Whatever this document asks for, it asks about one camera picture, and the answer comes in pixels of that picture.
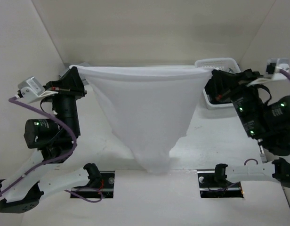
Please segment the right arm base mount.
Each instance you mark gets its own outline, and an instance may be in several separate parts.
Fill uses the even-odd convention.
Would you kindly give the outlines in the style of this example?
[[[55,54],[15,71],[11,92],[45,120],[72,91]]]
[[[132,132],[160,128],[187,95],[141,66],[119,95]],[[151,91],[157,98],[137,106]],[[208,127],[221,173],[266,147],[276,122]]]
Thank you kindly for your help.
[[[197,172],[201,198],[243,198],[241,183],[217,182],[214,171]]]

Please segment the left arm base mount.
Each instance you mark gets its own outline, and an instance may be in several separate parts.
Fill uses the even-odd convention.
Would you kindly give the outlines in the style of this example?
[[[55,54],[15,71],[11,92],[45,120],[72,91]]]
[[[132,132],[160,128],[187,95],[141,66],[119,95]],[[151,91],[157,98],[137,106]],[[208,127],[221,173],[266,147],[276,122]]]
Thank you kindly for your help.
[[[101,171],[100,173],[102,179],[96,184],[95,189],[98,189],[102,193],[103,199],[111,199],[114,192],[115,171]],[[86,186],[74,187],[71,189],[71,192],[77,193],[86,199],[95,200],[100,198],[100,193]]]

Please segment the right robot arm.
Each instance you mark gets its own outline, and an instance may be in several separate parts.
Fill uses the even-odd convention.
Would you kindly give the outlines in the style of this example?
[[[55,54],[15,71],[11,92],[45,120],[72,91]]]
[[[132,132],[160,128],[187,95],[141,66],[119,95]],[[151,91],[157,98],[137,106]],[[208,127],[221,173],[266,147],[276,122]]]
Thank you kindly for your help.
[[[241,181],[271,181],[290,188],[290,95],[273,104],[262,101],[258,89],[269,92],[264,83],[270,77],[251,69],[236,74],[214,69],[212,77],[225,84],[215,99],[230,99],[247,136],[278,156],[263,164],[218,164],[212,178],[214,183],[225,186]]]

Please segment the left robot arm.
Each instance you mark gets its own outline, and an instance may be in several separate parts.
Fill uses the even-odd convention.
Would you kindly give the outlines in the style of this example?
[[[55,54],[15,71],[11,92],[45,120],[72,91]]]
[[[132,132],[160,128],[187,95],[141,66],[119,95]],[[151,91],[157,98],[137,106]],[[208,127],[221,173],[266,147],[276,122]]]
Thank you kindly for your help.
[[[77,147],[81,132],[76,102],[86,93],[75,66],[46,85],[34,77],[18,85],[17,94],[9,101],[41,114],[42,118],[25,123],[24,139],[33,150],[30,159],[14,175],[0,180],[1,213],[25,213],[46,197],[70,192],[72,188],[98,192],[102,176],[93,163],[61,178],[43,180],[48,171],[64,163]]]

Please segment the white tank top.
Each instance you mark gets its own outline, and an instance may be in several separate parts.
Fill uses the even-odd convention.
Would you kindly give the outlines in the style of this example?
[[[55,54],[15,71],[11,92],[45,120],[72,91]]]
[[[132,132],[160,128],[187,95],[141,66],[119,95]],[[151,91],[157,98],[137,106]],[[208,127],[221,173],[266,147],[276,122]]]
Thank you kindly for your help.
[[[165,173],[170,150],[186,136],[212,76],[195,66],[77,66],[92,87],[113,134],[147,172]]]

